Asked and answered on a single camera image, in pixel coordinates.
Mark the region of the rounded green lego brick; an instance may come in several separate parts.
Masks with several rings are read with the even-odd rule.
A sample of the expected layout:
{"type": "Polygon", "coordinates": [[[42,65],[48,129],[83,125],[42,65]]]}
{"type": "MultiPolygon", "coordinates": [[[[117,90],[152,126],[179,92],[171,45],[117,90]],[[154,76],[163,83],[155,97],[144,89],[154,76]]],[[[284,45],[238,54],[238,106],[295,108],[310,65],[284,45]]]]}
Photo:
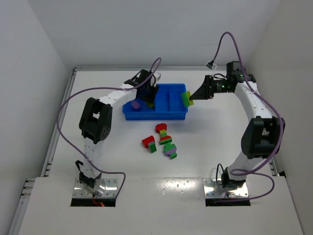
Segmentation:
{"type": "Polygon", "coordinates": [[[184,104],[185,107],[189,107],[189,98],[188,98],[188,93],[184,92],[180,94],[180,97],[182,99],[182,102],[184,104]]]}

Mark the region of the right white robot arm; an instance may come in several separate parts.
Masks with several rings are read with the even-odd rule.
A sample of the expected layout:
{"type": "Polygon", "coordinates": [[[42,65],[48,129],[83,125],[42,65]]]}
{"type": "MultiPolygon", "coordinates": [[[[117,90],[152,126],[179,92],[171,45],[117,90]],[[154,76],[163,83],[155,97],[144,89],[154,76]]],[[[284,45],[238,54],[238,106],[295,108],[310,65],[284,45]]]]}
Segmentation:
{"type": "Polygon", "coordinates": [[[240,100],[248,126],[241,138],[241,152],[230,166],[223,170],[221,186],[239,188],[249,174],[256,173],[279,151],[285,121],[257,91],[256,79],[232,61],[226,65],[226,78],[215,80],[206,75],[202,85],[189,100],[208,100],[214,94],[234,93],[240,100]]]}

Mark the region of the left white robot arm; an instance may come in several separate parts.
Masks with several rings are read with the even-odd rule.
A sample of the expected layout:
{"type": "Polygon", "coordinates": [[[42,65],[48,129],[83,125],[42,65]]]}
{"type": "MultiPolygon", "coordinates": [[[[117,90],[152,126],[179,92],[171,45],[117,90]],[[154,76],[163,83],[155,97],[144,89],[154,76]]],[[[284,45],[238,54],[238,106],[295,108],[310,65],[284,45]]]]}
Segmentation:
{"type": "Polygon", "coordinates": [[[77,161],[76,165],[80,170],[79,180],[92,191],[98,190],[101,180],[102,172],[96,167],[96,162],[100,160],[104,140],[111,132],[113,109],[137,98],[153,102],[160,78],[161,74],[158,72],[141,70],[120,87],[112,88],[113,92],[108,95],[87,99],[79,121],[79,129],[84,139],[84,161],[77,161]]]}

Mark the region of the purple lego brick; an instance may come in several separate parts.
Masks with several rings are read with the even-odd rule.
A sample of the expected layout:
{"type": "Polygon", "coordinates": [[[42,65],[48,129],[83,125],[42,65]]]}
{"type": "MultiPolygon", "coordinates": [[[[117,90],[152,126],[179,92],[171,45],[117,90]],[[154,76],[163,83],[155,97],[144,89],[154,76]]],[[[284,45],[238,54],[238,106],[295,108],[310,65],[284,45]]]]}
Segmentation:
{"type": "Polygon", "coordinates": [[[134,112],[140,111],[140,103],[137,100],[133,100],[130,102],[130,106],[134,112]]]}

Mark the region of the small lime lego brick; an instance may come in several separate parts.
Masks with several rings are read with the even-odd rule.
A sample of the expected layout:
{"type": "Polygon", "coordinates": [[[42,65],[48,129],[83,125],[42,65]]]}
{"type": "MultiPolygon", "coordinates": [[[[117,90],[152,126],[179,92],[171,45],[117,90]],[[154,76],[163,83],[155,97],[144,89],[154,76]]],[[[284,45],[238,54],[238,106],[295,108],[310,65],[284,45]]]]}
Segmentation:
{"type": "Polygon", "coordinates": [[[149,102],[146,102],[146,106],[150,109],[153,109],[155,108],[155,104],[154,103],[149,103],[149,102]]]}

